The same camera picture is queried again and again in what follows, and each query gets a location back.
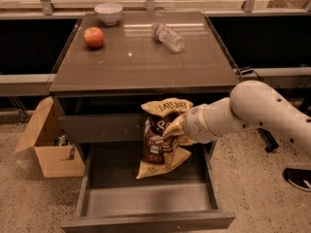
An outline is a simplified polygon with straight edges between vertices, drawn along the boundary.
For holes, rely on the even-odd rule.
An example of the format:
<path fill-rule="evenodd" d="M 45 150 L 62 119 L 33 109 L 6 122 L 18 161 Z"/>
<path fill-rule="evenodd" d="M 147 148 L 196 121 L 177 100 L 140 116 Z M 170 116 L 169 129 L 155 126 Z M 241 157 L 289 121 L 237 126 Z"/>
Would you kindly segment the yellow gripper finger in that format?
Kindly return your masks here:
<path fill-rule="evenodd" d="M 177 116 L 164 130 L 162 134 L 163 139 L 171 136 L 180 136 L 185 134 L 184 130 L 185 115 Z"/>
<path fill-rule="evenodd" d="M 191 139 L 187 135 L 180 135 L 177 137 L 177 144 L 179 146 L 191 146 L 195 144 L 195 140 Z"/>

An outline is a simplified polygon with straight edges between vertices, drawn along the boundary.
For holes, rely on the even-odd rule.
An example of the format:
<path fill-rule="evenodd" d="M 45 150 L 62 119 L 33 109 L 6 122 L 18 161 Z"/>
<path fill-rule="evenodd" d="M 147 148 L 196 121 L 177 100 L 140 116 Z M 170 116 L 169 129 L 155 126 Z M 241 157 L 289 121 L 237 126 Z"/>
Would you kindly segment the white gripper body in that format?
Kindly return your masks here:
<path fill-rule="evenodd" d="M 205 111 L 207 104 L 202 104 L 191 108 L 186 114 L 184 119 L 183 128 L 186 135 L 193 141 L 200 144 L 208 144 L 218 139 L 207 125 L 205 119 Z"/>

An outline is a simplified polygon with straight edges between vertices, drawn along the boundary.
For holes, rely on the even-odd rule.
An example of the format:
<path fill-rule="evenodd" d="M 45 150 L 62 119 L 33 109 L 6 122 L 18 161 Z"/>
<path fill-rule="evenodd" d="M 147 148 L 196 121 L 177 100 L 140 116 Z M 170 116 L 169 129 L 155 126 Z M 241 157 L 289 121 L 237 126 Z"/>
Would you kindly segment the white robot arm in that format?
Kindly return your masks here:
<path fill-rule="evenodd" d="M 207 144 L 225 134 L 255 128 L 277 133 L 311 154 L 310 117 L 259 81 L 242 82 L 226 98 L 191 108 L 167 126 L 163 137 Z"/>

